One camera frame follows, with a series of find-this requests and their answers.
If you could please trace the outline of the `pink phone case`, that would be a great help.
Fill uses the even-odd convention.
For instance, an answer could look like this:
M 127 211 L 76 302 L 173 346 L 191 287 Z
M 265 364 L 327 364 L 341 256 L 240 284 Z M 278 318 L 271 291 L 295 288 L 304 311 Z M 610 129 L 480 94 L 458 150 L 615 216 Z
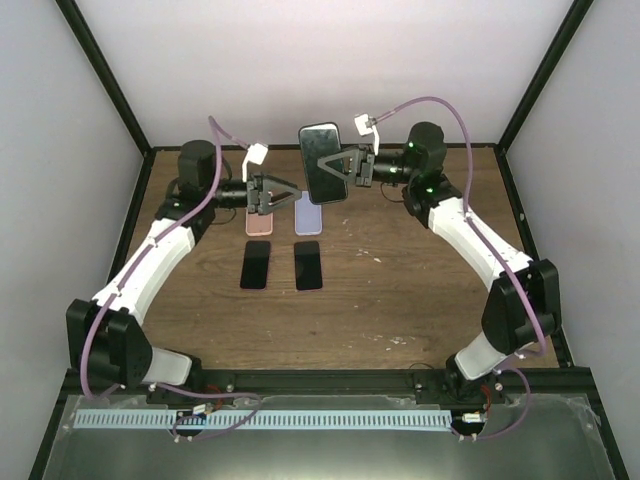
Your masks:
M 274 215 L 272 213 L 260 215 L 257 213 L 246 213 L 245 233 L 249 237 L 269 236 L 274 230 Z

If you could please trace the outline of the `lavender phone case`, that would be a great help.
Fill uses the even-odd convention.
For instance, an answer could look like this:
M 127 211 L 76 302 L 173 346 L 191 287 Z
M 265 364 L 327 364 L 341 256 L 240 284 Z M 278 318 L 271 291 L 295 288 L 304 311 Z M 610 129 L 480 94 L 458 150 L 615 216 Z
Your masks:
M 301 192 L 301 198 L 294 206 L 294 230 L 298 236 L 317 236 L 322 233 L 322 206 L 311 202 L 308 191 Z

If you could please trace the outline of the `black screen pink phone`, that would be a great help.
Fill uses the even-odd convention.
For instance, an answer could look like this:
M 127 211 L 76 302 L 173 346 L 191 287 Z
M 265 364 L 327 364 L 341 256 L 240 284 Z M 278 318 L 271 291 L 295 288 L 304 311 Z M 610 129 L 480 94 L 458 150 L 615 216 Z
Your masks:
M 240 277 L 243 290 L 264 290 L 267 285 L 271 243 L 248 241 L 245 245 Z

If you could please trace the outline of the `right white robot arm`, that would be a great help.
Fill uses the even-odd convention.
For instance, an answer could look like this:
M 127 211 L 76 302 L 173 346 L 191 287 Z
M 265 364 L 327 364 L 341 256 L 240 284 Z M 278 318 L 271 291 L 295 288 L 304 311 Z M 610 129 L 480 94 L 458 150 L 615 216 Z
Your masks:
M 398 153 L 383 153 L 377 143 L 344 147 L 333 122 L 309 130 L 304 163 L 319 175 L 320 186 L 401 186 L 407 212 L 447 242 L 487 288 L 480 333 L 446 362 L 443 383 L 451 400 L 471 400 L 508 359 L 543 354 L 561 326 L 557 268 L 510 245 L 471 209 L 444 173 L 447 145 L 440 126 L 414 124 Z

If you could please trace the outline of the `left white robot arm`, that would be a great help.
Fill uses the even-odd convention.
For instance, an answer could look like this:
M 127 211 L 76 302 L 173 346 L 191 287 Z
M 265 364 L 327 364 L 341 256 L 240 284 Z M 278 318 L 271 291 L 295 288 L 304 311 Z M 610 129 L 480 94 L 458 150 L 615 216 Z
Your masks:
M 71 364 L 83 394 L 92 379 L 111 389 L 167 384 L 181 403 L 196 402 L 203 377 L 194 358 L 151 345 L 143 332 L 147 312 L 178 264 L 212 225 L 219 208 L 268 215 L 302 196 L 297 186 L 263 173 L 225 179 L 222 149 L 207 140 L 183 144 L 178 175 L 170 184 L 150 230 L 115 277 L 91 300 L 74 300 L 66 312 Z

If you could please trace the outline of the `black front mounting rail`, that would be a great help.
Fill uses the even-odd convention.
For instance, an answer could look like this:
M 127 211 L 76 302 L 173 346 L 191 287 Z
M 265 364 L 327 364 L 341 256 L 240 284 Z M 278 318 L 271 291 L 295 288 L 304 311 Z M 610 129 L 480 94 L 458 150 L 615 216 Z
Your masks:
M 494 400 L 505 394 L 596 394 L 585 367 L 508 370 L 480 380 L 454 380 L 443 369 L 391 370 L 224 370 L 200 369 L 183 388 L 196 393 L 250 392 L 270 395 L 413 395 L 423 404 L 477 403 L 489 390 Z

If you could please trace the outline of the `black enclosure frame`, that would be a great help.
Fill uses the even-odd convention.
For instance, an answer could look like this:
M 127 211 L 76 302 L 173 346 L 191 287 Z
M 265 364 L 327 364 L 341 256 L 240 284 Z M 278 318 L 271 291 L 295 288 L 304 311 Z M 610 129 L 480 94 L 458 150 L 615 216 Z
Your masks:
M 531 234 L 528 218 L 522 207 L 513 175 L 508 164 L 507 152 L 516 139 L 517 134 L 523 127 L 525 120 L 529 116 L 533 106 L 540 97 L 555 67 L 558 65 L 591 6 L 592 4 L 589 1 L 572 2 L 503 135 L 499 142 L 493 146 L 498 168 L 506 188 L 507 197 L 509 199 L 521 241 L 526 253 L 532 256 L 536 256 L 538 251 L 536 249 L 535 240 Z M 104 57 L 98 42 L 91 32 L 91 29 L 78 4 L 74 1 L 61 1 L 58 4 L 58 9 L 63 15 L 70 30 L 73 32 L 79 46 L 82 48 L 84 55 L 91 64 L 91 67 L 97 75 L 104 90 L 108 94 L 111 103 L 121 117 L 129 135 L 132 137 L 136 147 L 143 155 L 143 162 L 139 171 L 139 176 L 135 184 L 134 193 L 127 211 L 127 216 L 112 263 L 113 268 L 119 268 L 124 264 L 124 255 L 131 243 L 133 228 L 138 219 L 143 195 L 146 192 L 158 150 L 149 144 L 146 136 L 144 135 L 129 102 L 126 100 L 126 97 L 108 64 L 108 61 Z M 573 361 L 566 337 L 563 333 L 553 335 L 552 344 L 559 363 L 558 368 L 578 367 Z M 612 467 L 613 475 L 617 479 L 625 479 L 627 478 L 628 473 L 612 432 L 611 425 L 608 421 L 606 411 L 602 405 L 597 387 L 596 394 L 589 397 L 591 406 L 601 419 L 601 425 L 599 428 L 600 435 L 604 442 L 605 452 L 608 456 L 609 465 Z

